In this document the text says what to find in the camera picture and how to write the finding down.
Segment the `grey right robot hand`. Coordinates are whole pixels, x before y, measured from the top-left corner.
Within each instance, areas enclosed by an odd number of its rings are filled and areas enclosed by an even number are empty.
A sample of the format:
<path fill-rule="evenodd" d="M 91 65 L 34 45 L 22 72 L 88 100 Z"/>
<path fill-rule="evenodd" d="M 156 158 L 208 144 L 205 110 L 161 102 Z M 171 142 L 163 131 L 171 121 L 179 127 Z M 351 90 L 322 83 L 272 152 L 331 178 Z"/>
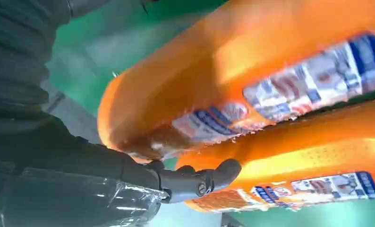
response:
<path fill-rule="evenodd" d="M 162 204 L 198 199 L 230 185 L 241 165 L 169 170 L 75 137 L 57 118 L 0 119 L 0 227 L 129 227 Z"/>

